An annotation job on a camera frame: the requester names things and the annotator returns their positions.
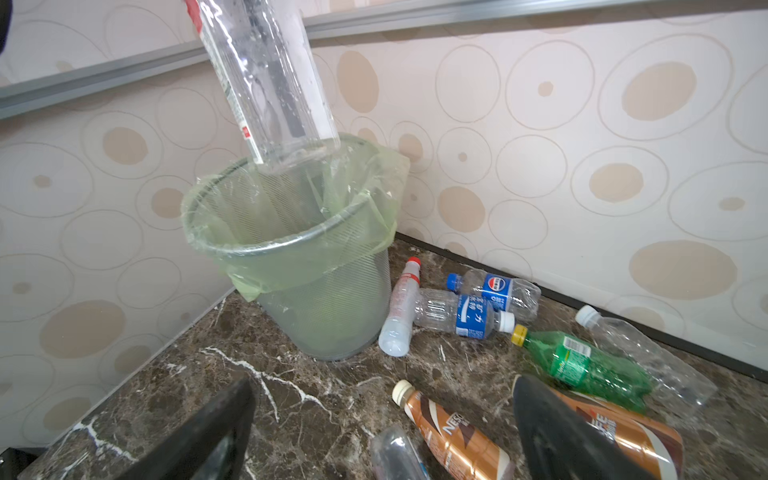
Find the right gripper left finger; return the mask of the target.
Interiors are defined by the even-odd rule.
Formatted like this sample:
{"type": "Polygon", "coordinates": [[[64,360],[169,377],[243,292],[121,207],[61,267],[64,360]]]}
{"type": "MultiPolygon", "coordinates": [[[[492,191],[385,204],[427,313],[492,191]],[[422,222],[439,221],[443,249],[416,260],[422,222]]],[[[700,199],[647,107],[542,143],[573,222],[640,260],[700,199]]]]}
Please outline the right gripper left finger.
{"type": "Polygon", "coordinates": [[[122,479],[237,479],[244,467],[256,397],[243,378],[123,472],[122,479]]]}

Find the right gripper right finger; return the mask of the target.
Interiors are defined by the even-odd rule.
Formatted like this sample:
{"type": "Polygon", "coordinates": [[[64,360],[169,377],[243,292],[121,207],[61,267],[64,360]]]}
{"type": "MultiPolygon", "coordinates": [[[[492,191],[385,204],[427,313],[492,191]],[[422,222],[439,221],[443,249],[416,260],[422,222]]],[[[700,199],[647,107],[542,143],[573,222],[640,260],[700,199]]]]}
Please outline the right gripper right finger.
{"type": "Polygon", "coordinates": [[[650,479],[652,475],[608,442],[544,383],[515,377],[513,410],[533,479],[650,479]]]}

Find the white red-capped milk bottle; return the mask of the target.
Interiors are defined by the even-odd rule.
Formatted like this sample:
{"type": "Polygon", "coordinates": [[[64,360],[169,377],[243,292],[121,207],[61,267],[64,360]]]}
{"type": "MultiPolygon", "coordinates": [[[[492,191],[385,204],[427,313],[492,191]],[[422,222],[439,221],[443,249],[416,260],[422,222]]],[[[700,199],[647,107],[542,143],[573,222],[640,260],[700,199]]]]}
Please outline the white red-capped milk bottle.
{"type": "Polygon", "coordinates": [[[379,348],[389,356],[403,357],[409,351],[420,270],[420,260],[409,258],[390,296],[388,315],[378,338],[379,348]]]}

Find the clear bottle red label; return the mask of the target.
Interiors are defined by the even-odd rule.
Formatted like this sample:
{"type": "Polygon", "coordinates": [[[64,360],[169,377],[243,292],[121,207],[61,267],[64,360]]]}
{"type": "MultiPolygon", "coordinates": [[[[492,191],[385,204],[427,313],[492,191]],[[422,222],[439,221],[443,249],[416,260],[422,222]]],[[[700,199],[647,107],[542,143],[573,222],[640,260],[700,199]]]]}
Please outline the clear bottle red label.
{"type": "Polygon", "coordinates": [[[295,2],[189,1],[186,8],[257,166],[281,173],[339,149],[295,2]]]}

